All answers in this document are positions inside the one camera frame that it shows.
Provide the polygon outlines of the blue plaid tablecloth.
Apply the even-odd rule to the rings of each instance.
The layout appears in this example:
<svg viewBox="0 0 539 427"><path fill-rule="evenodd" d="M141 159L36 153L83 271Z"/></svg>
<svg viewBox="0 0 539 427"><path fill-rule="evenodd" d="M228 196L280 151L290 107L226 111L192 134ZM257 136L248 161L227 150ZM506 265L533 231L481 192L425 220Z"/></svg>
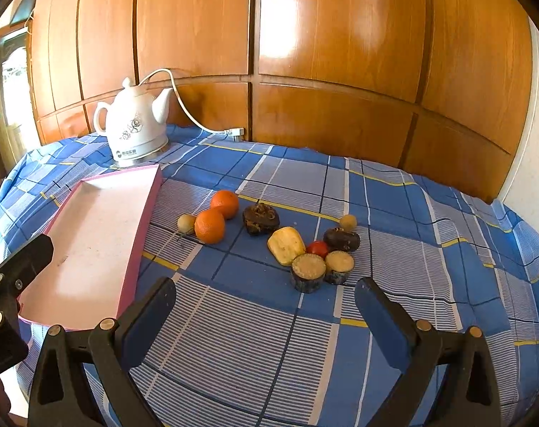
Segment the blue plaid tablecloth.
<svg viewBox="0 0 539 427"><path fill-rule="evenodd" d="M398 379L362 318L370 276L414 319L479 327L501 422L539 400L539 234L509 207L383 164L171 126L137 291L161 276L177 302L131 376L168 426L364 426ZM360 239L340 285L304 294L241 217L213 246L177 231L215 193L270 205L305 243L353 215Z"/></svg>

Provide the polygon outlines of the wooden wall cabinet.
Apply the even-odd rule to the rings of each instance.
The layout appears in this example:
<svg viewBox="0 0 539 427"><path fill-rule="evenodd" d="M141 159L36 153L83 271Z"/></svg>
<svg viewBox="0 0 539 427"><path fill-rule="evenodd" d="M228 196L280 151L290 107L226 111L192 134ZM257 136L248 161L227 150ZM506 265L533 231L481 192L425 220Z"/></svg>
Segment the wooden wall cabinet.
<svg viewBox="0 0 539 427"><path fill-rule="evenodd" d="M170 76L169 120L374 160L491 201L530 102L517 0L37 0L45 143L92 130L123 79Z"/></svg>

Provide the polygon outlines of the wooden door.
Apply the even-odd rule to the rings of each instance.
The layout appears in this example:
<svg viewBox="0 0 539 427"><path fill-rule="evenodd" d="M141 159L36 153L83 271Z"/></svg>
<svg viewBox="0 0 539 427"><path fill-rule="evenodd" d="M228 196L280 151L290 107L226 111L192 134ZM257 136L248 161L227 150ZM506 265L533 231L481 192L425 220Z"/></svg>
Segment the wooden door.
<svg viewBox="0 0 539 427"><path fill-rule="evenodd" d="M29 83L29 34L20 29L0 39L0 175L9 174L41 140Z"/></svg>

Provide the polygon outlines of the pink shallow cardboard tray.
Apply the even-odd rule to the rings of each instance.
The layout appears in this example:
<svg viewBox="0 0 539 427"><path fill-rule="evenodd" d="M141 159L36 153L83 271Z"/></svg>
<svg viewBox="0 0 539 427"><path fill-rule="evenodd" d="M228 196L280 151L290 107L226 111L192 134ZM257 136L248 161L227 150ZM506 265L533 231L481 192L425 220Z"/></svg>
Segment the pink shallow cardboard tray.
<svg viewBox="0 0 539 427"><path fill-rule="evenodd" d="M47 225L50 264L20 295L27 324L92 329L131 304L154 203L157 165L80 180Z"/></svg>

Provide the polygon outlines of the small tan round fruit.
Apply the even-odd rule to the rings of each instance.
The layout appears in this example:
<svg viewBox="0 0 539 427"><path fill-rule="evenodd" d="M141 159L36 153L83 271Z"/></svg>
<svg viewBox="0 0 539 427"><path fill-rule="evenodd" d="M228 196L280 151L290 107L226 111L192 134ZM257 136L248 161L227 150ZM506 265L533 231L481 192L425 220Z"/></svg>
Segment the small tan round fruit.
<svg viewBox="0 0 539 427"><path fill-rule="evenodd" d="M182 234L192 234L194 232L196 217L191 214L182 214L177 219L178 232Z"/></svg>

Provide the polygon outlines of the small red tomato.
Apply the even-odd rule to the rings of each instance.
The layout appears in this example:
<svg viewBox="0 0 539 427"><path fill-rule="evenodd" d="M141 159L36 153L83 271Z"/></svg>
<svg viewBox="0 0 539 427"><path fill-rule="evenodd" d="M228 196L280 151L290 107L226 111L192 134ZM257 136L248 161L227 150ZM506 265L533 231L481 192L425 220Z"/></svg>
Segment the small red tomato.
<svg viewBox="0 0 539 427"><path fill-rule="evenodd" d="M330 247L327 245L327 243L323 240L316 240L312 243L310 243L306 247L306 253L311 253L318 255L322 259L325 259L327 257L328 253L330 253Z"/></svg>

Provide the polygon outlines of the small tan longan fruit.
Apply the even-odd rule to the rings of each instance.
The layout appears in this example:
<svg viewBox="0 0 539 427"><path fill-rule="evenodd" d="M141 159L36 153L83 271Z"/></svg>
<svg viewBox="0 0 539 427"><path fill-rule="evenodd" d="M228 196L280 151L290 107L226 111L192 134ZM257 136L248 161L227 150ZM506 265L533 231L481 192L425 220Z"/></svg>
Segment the small tan longan fruit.
<svg viewBox="0 0 539 427"><path fill-rule="evenodd" d="M355 232L356 227L358 226L357 219L352 214L345 214L339 220L339 226L345 232Z"/></svg>

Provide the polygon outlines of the dark brown oval fruit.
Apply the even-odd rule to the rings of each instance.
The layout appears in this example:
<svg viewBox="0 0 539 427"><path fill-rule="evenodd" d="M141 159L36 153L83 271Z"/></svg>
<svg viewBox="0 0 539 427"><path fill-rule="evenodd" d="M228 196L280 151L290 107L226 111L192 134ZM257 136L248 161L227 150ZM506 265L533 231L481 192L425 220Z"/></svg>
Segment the dark brown oval fruit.
<svg viewBox="0 0 539 427"><path fill-rule="evenodd" d="M341 227L333 227L323 234L323 241L328 249L352 253L359 249L361 244L360 236L356 232L344 230Z"/></svg>

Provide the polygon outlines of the orange tangerine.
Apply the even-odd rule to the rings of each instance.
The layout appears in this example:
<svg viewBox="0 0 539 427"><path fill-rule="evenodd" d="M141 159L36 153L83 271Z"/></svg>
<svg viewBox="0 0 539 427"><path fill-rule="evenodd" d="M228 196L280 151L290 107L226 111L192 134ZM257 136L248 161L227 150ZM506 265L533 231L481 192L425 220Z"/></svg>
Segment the orange tangerine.
<svg viewBox="0 0 539 427"><path fill-rule="evenodd" d="M195 219L196 237L204 244L218 244L225 235L225 219L219 210L211 208L199 213Z"/></svg>
<svg viewBox="0 0 539 427"><path fill-rule="evenodd" d="M239 210L238 196L229 190L217 191L211 198L211 209L218 210L225 220L231 220Z"/></svg>

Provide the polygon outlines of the white ceramic electric kettle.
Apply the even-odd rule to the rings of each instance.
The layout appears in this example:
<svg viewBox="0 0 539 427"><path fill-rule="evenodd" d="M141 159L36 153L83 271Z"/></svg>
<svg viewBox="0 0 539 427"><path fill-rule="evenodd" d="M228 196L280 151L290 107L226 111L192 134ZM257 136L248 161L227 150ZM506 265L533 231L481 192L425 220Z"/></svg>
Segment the white ceramic electric kettle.
<svg viewBox="0 0 539 427"><path fill-rule="evenodd" d="M126 77L111 104L97 104L93 125L107 138L117 166L129 167L168 144L166 122L172 94L173 89L167 88L153 96Z"/></svg>

